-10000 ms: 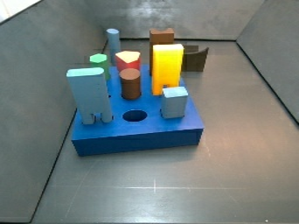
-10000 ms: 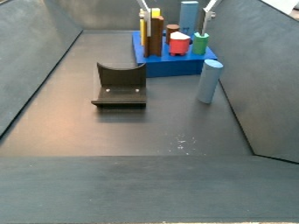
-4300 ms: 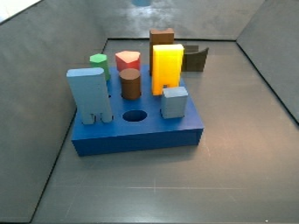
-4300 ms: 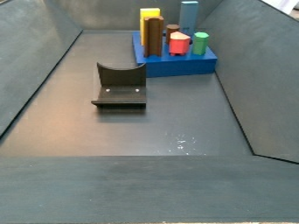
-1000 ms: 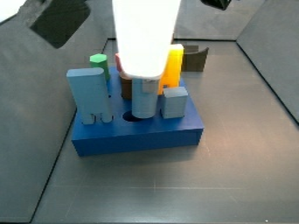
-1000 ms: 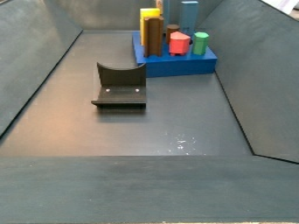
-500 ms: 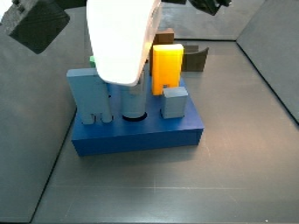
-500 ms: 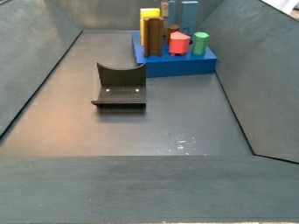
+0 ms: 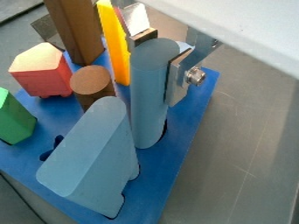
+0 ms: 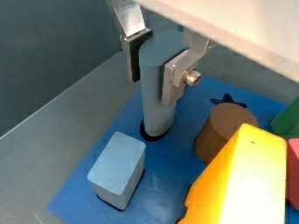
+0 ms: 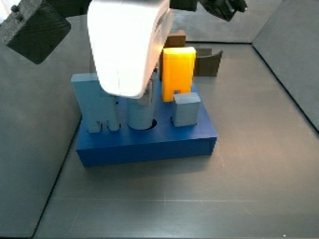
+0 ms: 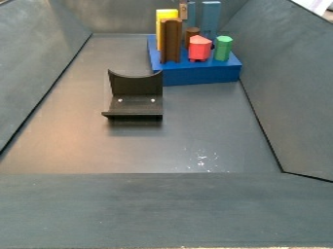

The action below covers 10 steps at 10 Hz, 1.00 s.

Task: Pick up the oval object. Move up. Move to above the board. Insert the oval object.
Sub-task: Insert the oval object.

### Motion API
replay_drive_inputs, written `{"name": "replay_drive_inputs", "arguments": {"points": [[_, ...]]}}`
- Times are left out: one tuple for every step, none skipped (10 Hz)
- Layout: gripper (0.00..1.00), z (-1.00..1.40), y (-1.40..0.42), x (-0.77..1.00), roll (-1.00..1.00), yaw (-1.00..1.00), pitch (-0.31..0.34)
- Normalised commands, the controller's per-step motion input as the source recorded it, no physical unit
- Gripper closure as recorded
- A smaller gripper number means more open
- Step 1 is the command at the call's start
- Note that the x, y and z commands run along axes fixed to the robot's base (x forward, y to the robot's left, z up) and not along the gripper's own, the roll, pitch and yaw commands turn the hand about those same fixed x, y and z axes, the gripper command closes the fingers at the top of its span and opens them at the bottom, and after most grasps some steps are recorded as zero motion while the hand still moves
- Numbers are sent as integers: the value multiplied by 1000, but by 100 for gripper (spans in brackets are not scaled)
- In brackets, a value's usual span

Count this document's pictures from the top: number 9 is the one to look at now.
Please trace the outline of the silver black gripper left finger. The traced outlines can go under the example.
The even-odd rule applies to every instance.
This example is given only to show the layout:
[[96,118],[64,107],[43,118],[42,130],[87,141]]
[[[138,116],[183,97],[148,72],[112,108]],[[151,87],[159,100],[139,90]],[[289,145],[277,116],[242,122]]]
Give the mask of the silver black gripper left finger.
[[146,6],[136,0],[111,0],[112,8],[118,6],[126,20],[130,36],[126,36],[127,50],[135,48],[147,40],[158,38],[158,30],[151,27]]

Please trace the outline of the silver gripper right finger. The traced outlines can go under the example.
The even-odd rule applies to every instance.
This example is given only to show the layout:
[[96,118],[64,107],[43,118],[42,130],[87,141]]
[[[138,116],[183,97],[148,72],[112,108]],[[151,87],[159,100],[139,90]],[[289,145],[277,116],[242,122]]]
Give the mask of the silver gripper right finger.
[[190,85],[199,86],[206,73],[200,63],[218,49],[221,42],[203,32],[188,28],[186,49],[170,61],[164,102],[172,107],[184,98]]

